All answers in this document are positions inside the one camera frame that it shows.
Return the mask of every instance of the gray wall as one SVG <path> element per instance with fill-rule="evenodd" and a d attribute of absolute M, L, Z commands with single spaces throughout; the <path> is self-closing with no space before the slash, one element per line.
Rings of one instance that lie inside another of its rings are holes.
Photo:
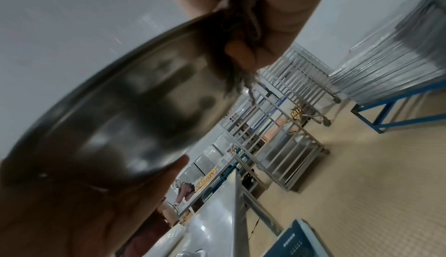
<path fill-rule="evenodd" d="M 403 1 L 323 0 L 297 40 L 335 68 Z M 0 158 L 86 78 L 186 21 L 169 0 L 0 0 L 0 10 Z M 191 158 L 218 136 L 210 133 Z"/>

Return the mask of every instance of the beige floor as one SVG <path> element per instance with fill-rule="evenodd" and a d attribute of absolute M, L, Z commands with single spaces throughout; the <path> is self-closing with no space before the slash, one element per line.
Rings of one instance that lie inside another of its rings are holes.
<path fill-rule="evenodd" d="M 444 108 L 444 99 L 402 103 L 410 109 L 397 118 L 424 112 L 423 105 Z M 332 107 L 329 128 L 307 125 L 331 154 L 298 182 L 298 192 L 272 184 L 259 201 L 283 227 L 308 221 L 335 257 L 446 256 L 446 126 L 379 135 L 350 112 L 353 105 Z M 259 257 L 275 236 L 261 221 L 251 234 L 258 217 L 250 210 L 247 218 L 251 257 Z"/>

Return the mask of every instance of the stainless steel bowl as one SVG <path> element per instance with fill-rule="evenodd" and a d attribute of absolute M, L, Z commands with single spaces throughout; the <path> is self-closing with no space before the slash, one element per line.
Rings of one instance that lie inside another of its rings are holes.
<path fill-rule="evenodd" d="M 64 97 L 1 164 L 1 182 L 37 176 L 99 187 L 140 183 L 203 137 L 238 97 L 222 14 L 181 25 Z"/>

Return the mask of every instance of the hand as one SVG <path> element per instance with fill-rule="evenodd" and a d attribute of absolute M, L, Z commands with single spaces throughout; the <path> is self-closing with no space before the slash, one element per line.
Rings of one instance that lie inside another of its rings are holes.
<path fill-rule="evenodd" d="M 214 10 L 220 0 L 175 0 L 191 17 Z M 320 0 L 264 0 L 263 24 L 266 33 L 262 46 L 252 51 L 242 40 L 232 40 L 225 52 L 247 71 L 274 63 L 293 43 Z"/>
<path fill-rule="evenodd" d="M 141 187 L 106 194 L 40 181 L 0 190 L 0 256 L 110 257 L 160 204 L 189 161 Z"/>

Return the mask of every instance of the caster wheel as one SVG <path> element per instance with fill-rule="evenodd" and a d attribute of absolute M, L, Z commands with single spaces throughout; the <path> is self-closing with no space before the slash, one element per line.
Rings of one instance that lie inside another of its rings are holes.
<path fill-rule="evenodd" d="M 324 119 L 322 120 L 322 123 L 326 127 L 330 127 L 331 126 L 331 121 L 327 117 L 324 117 Z"/>

